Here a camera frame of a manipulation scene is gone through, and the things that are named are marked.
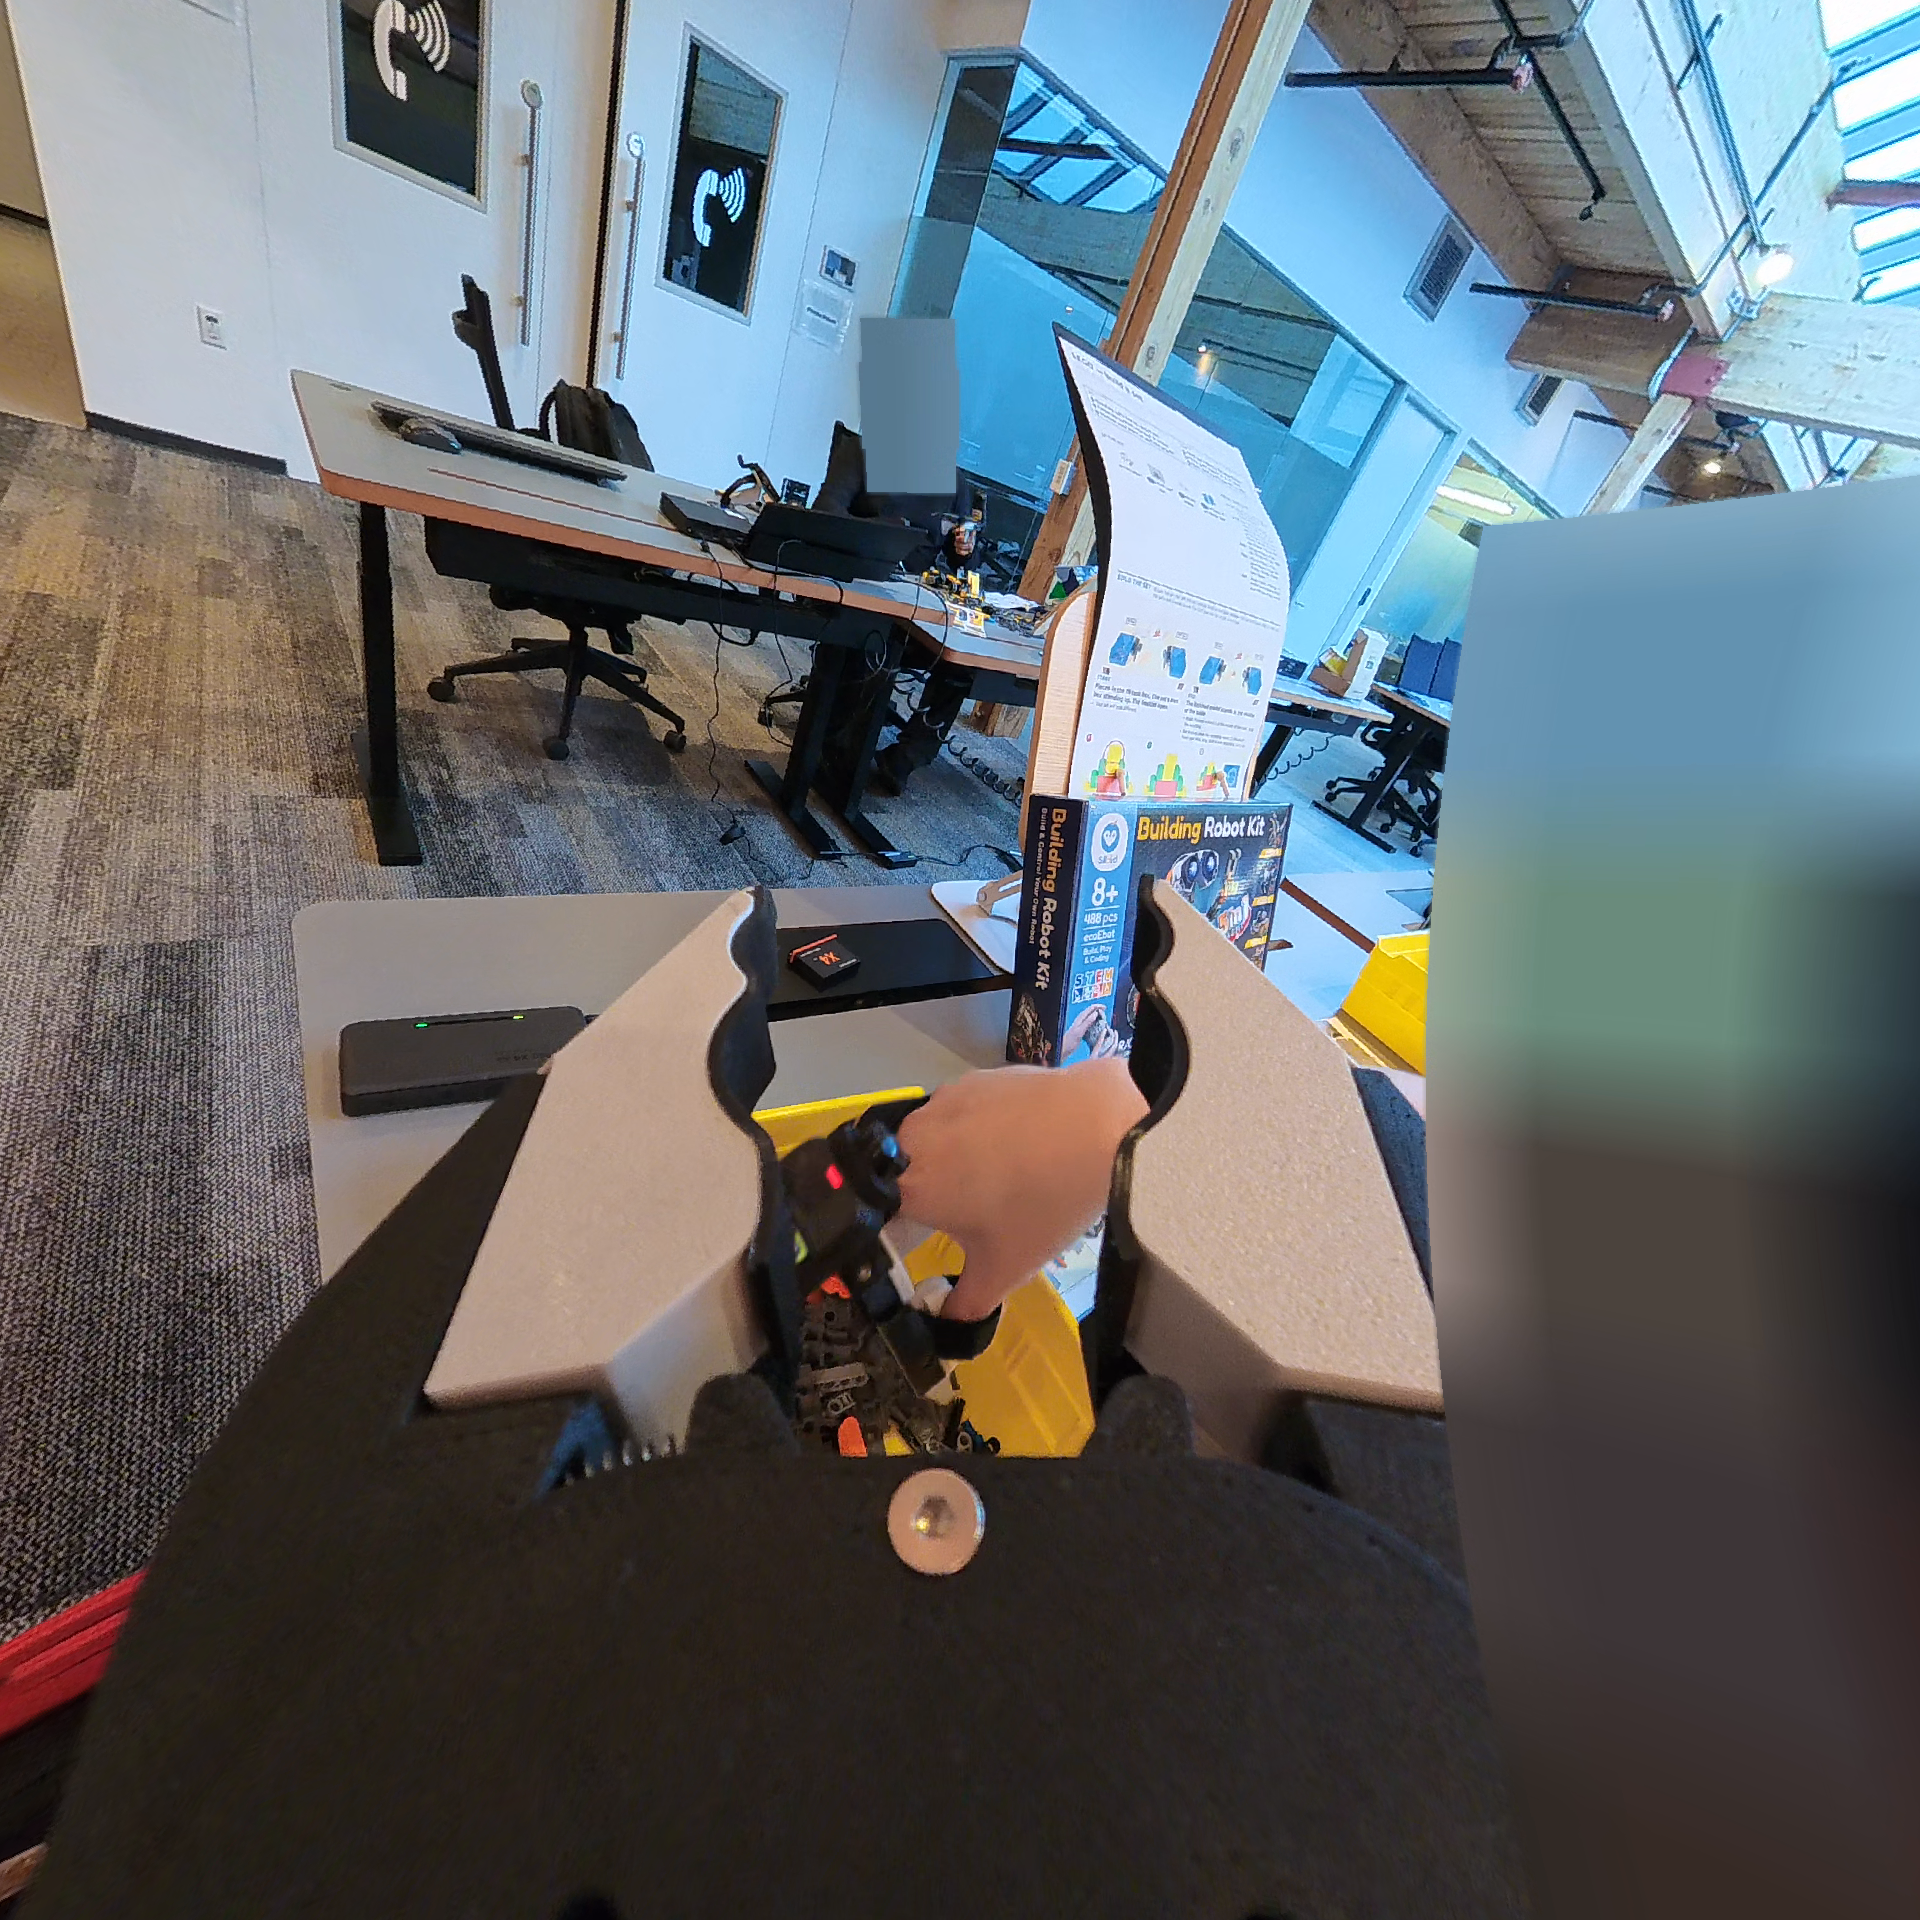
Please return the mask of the grey desk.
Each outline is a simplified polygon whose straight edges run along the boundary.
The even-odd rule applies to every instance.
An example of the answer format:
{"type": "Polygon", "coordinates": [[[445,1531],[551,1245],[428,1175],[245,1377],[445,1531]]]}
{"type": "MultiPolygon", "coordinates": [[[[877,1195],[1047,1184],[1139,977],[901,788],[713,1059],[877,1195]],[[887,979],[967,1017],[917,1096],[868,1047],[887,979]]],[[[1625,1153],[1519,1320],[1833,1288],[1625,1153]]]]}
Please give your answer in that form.
{"type": "MultiPolygon", "coordinates": [[[[1416,913],[1417,870],[1303,872],[1281,892],[1269,979],[1313,1019],[1354,984],[1374,937],[1416,913]]],[[[475,1105],[345,1117],[339,1033],[348,1019],[489,1015],[574,1003],[600,1015],[638,972],[721,907],[725,892],[615,892],[559,898],[317,903],[293,922],[308,1085],[308,1138],[322,1282],[445,1153],[475,1105]]],[[[780,887],[780,928],[941,922],[927,883],[780,887]]],[[[1002,1063],[1011,996],[952,996],[772,1026],[764,1104],[937,1086],[1002,1063]]]]}

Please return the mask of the red storage crate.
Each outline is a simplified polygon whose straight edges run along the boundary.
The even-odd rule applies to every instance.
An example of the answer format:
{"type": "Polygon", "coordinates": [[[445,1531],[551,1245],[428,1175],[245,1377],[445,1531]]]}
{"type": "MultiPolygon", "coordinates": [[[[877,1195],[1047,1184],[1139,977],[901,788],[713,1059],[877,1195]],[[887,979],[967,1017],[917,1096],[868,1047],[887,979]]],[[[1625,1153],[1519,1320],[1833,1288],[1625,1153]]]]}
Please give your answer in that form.
{"type": "Polygon", "coordinates": [[[94,1694],[146,1565],[5,1640],[5,1741],[94,1694]]]}

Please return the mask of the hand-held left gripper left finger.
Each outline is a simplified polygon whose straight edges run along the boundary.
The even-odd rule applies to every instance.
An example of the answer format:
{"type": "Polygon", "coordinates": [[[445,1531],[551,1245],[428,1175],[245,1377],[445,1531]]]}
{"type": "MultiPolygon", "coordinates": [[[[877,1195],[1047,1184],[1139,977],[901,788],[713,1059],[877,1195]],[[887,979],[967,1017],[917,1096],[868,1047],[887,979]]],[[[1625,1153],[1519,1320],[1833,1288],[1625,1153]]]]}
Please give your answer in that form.
{"type": "Polygon", "coordinates": [[[710,1377],[798,1359],[770,1135],[777,907],[725,898],[543,1080],[439,1359],[435,1407],[600,1392],[688,1417],[710,1377]]]}

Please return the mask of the black office chair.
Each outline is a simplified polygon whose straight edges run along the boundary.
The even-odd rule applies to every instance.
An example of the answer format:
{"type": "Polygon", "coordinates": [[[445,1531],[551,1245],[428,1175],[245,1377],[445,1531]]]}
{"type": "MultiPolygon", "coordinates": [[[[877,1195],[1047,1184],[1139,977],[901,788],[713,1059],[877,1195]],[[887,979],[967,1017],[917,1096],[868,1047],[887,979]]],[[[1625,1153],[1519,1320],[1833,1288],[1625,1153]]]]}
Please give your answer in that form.
{"type": "MultiPolygon", "coordinates": [[[[539,440],[584,450],[600,461],[652,469],[635,431],[632,412],[596,387],[558,383],[543,397],[539,440]]],[[[569,756],[574,700],[585,679],[614,685],[627,700],[663,719],[663,746],[683,752],[683,715],[646,691],[646,670],[635,665],[632,612],[589,596],[558,595],[553,581],[619,579],[619,563],[585,549],[559,549],[522,539],[492,539],[480,527],[428,521],[428,555],[443,574],[480,579],[501,612],[539,612],[558,621],[564,643],[512,638],[509,654],[455,659],[428,682],[435,700],[454,700],[459,679],[485,670],[526,677],[558,669],[564,677],[564,705],[553,735],[543,743],[551,756],[569,756]]]]}

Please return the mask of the white standing board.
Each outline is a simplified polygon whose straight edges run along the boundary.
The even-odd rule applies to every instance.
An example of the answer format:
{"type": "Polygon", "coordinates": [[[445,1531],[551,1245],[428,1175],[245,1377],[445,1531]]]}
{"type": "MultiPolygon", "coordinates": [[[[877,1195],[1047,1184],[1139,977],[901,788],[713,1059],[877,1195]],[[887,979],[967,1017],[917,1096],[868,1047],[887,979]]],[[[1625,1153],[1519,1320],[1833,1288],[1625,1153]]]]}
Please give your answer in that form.
{"type": "Polygon", "coordinates": [[[1098,581],[1045,648],[1020,814],[1019,984],[1045,1019],[1127,1017],[1134,861],[1262,953],[1287,804],[1250,803],[1287,563],[1236,444],[1054,330],[1098,581]]]}

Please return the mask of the black rectangular power bank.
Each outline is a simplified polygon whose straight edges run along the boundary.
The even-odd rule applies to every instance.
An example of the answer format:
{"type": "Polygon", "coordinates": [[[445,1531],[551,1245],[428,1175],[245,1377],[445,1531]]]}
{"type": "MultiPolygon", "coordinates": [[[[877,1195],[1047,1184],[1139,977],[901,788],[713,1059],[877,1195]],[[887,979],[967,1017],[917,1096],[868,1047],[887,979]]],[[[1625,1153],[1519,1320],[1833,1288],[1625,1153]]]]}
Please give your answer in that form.
{"type": "Polygon", "coordinates": [[[585,1019],[579,1005],[348,1019],[339,1063],[340,1114],[492,1099],[520,1071],[539,1071],[585,1019]]]}

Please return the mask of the door with phone sign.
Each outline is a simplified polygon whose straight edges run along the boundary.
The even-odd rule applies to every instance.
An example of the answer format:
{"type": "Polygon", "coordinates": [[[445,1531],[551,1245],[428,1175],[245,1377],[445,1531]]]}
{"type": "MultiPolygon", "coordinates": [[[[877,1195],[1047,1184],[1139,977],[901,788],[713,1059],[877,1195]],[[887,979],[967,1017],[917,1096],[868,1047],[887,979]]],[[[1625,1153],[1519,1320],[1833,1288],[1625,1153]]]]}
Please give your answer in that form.
{"type": "Polygon", "coordinates": [[[739,318],[752,301],[780,115],[777,86],[688,35],[657,277],[739,318]]]}
{"type": "Polygon", "coordinates": [[[483,205],[485,2],[333,2],[333,139],[483,205]]]}

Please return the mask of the black desk pad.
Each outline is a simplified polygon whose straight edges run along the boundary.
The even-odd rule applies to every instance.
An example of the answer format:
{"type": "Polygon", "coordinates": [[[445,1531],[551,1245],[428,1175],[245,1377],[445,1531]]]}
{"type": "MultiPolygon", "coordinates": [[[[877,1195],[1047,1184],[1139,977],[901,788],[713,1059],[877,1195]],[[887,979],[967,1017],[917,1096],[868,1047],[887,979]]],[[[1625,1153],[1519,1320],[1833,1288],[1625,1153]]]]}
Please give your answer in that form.
{"type": "Polygon", "coordinates": [[[777,953],[780,969],[770,990],[770,1019],[1011,986],[1011,972],[1000,972],[990,960],[983,960],[948,915],[780,928],[777,953]],[[788,969],[788,951],[816,933],[843,933],[861,959],[861,969],[827,990],[809,986],[798,972],[788,969]]]}

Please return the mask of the person's right hand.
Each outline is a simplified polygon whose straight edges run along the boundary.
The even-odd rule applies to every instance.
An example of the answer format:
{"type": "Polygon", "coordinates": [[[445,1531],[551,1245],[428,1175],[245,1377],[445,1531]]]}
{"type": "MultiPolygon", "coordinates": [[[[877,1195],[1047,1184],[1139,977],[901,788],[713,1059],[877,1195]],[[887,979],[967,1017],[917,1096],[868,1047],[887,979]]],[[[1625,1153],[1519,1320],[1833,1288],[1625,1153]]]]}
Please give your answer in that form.
{"type": "Polygon", "coordinates": [[[986,1317],[1104,1214],[1119,1143],[1142,1114],[1125,1059],[973,1068],[907,1114],[898,1211],[967,1250],[948,1317],[986,1317]]]}

